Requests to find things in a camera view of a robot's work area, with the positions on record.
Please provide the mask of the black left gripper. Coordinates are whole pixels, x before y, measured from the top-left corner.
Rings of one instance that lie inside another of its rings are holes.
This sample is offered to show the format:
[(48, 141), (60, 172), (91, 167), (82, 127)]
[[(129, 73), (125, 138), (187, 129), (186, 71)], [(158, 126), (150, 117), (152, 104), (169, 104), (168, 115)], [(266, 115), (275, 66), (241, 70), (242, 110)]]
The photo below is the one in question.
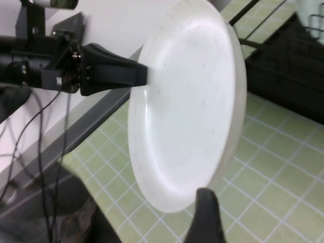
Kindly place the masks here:
[(94, 43), (83, 46), (81, 51), (75, 35), (46, 37), (42, 54), (47, 61), (42, 67), (42, 88), (45, 90), (76, 93), (79, 79), (82, 96), (147, 84), (147, 66)]

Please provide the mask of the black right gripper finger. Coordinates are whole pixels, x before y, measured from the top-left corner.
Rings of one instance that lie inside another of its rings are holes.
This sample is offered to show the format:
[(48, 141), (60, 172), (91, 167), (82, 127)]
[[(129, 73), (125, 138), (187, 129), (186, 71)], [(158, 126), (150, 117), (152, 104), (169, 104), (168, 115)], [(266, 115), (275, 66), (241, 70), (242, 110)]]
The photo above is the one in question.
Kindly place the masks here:
[(195, 213), (184, 242), (226, 242), (219, 202), (208, 188), (196, 192)]

